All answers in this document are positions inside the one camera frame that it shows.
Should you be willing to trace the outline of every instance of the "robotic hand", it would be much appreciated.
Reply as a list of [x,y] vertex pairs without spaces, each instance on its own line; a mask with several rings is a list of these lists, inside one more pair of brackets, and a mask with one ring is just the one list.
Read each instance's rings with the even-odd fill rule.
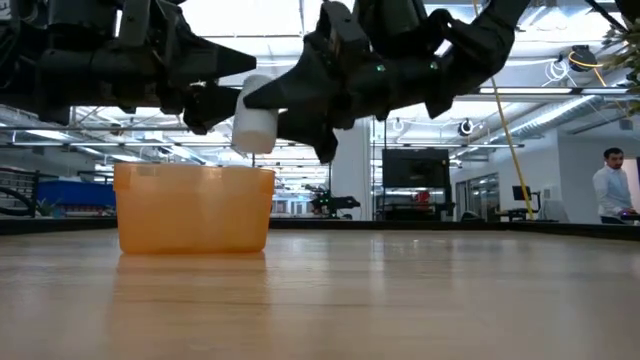
[[0,103],[61,125],[71,106],[159,107],[206,134],[240,93],[218,79],[256,59],[193,34],[182,2],[0,0]]
[[[640,7],[637,0],[616,1]],[[367,116],[386,120],[391,110],[417,103],[436,118],[455,96],[495,75],[529,2],[490,0],[466,24],[444,9],[427,16],[423,0],[356,0],[353,13],[324,0],[297,65],[244,103],[287,109],[279,116],[278,137],[313,146],[320,161],[329,162],[338,145],[333,129],[350,129]],[[445,40],[450,50],[435,55]]]

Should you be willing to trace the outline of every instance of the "column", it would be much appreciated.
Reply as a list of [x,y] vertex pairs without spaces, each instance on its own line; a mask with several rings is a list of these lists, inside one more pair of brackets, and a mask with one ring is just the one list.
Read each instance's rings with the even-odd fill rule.
[[358,119],[351,130],[335,130],[339,145],[331,166],[331,191],[333,196],[353,196],[360,202],[360,208],[339,212],[339,215],[350,214],[354,221],[372,220],[372,121],[375,120]]

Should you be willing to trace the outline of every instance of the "man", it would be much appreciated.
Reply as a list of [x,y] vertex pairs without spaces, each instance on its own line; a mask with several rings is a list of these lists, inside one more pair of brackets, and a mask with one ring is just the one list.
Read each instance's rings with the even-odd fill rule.
[[620,216],[636,214],[631,204],[627,174],[622,170],[624,153],[618,148],[604,152],[605,167],[593,176],[598,199],[598,213],[603,224],[625,224]]

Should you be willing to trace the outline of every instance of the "blue machine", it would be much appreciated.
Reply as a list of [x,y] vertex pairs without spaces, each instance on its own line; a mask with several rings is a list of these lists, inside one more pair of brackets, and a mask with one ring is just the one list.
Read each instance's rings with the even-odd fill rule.
[[116,194],[111,184],[74,181],[43,181],[38,185],[38,201],[59,206],[116,206]]

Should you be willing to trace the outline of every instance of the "wooden table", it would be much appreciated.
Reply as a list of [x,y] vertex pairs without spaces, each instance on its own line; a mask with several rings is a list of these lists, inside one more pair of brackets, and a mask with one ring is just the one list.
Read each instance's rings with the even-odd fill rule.
[[264,254],[121,256],[0,237],[0,359],[635,360],[640,245],[272,232]]

